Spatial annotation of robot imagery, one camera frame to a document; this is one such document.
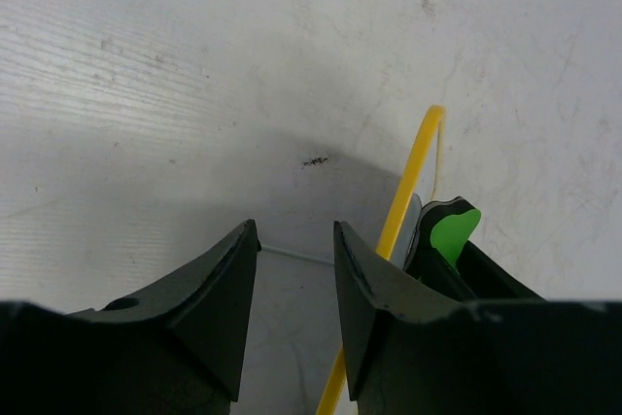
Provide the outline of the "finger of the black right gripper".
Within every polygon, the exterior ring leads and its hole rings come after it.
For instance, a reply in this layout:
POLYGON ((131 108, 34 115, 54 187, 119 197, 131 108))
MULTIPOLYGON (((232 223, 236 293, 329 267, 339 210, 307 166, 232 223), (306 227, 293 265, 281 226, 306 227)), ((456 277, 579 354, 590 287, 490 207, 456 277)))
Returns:
POLYGON ((459 256, 459 274, 478 298, 541 299, 470 241, 459 256))
POLYGON ((411 252, 406 273, 426 287, 453 300, 476 299, 473 290, 435 248, 417 248, 411 252))

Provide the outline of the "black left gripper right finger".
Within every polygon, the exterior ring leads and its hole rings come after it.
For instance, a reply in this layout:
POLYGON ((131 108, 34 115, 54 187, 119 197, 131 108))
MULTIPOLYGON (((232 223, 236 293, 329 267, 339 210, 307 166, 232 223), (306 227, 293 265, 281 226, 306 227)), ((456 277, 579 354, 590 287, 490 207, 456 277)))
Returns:
POLYGON ((362 414, 617 414, 621 306, 459 302, 333 228, 349 395, 362 414))

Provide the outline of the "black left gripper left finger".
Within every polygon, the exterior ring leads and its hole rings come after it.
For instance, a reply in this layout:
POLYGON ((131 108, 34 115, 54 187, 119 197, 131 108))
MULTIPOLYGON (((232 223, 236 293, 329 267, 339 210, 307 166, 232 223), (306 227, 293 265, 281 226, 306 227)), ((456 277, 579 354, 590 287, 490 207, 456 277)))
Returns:
POLYGON ((254 221, 104 308, 1 305, 5 414, 226 414, 238 400, 257 268, 254 221))

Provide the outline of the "green whiteboard eraser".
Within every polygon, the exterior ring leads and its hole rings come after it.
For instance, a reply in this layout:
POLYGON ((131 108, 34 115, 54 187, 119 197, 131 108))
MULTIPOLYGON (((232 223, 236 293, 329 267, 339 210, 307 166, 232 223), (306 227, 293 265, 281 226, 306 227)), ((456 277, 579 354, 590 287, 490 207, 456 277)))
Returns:
POLYGON ((418 253, 437 250, 442 259, 458 272, 460 254, 481 217, 481 211, 461 196, 448 201, 430 201, 419 215, 403 269, 408 271, 414 268, 418 253))

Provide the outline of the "yellow framed whiteboard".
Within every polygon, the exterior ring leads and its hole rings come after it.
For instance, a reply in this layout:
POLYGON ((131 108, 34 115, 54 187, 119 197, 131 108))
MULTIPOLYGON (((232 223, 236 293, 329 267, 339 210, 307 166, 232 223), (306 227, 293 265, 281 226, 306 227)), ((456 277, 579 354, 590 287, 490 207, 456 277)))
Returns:
MULTIPOLYGON (((433 198, 438 184, 445 116, 442 106, 432 105, 427 110, 375 248, 376 254, 398 267, 405 265, 422 205, 433 198)), ((343 350, 336 354, 316 412, 357 412, 356 404, 349 400, 343 350)))

